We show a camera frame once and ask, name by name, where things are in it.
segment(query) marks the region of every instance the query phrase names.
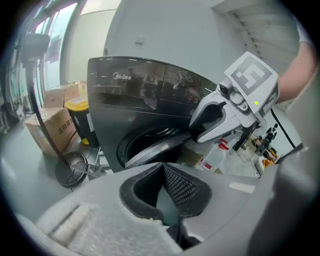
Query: washing machine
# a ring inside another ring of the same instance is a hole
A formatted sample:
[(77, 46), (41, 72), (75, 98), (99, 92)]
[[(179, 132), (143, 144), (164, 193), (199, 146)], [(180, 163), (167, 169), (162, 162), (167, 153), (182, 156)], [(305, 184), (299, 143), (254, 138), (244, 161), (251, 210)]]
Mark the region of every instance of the washing machine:
[[(192, 114), (216, 87), (189, 70), (152, 59), (89, 59), (91, 127), (112, 170), (123, 170), (141, 154), (144, 164), (177, 161), (181, 144), (190, 139)], [(156, 156), (150, 154), (153, 146)]]

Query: gray floor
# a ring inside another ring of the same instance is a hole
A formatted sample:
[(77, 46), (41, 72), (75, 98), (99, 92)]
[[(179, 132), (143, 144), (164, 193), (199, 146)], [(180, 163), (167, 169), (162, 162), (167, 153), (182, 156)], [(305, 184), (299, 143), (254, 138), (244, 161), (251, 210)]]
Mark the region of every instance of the gray floor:
[[(78, 149), (85, 157), (91, 151), (78, 142), (72, 148)], [(91, 151), (90, 164), (95, 162), (97, 153), (97, 148)], [(56, 181), (58, 158), (44, 155), (23, 124), (16, 125), (2, 138), (0, 156), (1, 187), (15, 213), (35, 222), (51, 205), (72, 193), (71, 189)]]

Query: washing machine drum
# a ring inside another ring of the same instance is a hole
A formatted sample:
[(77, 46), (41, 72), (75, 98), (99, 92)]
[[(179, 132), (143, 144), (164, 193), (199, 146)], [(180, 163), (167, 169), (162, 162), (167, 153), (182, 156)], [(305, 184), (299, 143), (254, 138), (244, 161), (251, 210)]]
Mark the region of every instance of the washing machine drum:
[(189, 70), (155, 60), (91, 58), (89, 118), (112, 170), (174, 163), (181, 145), (191, 139), (192, 114), (216, 87)]

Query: black trash bin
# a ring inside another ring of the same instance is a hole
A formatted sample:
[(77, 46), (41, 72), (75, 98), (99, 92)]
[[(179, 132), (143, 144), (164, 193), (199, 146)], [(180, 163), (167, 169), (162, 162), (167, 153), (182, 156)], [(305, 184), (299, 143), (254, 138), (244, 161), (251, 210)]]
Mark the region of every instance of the black trash bin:
[(99, 142), (91, 121), (88, 99), (82, 97), (72, 98), (64, 103), (64, 107), (68, 109), (82, 143), (92, 148), (98, 147)]

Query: round base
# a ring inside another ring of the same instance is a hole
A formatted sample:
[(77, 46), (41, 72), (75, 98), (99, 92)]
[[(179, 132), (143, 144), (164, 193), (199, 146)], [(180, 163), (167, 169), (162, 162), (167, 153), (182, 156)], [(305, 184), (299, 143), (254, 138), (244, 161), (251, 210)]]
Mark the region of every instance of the round base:
[(79, 152), (70, 152), (64, 155), (69, 166), (59, 161), (55, 166), (55, 178), (65, 188), (72, 188), (79, 185), (87, 176), (87, 174), (71, 168), (79, 162), (87, 163), (87, 159)]

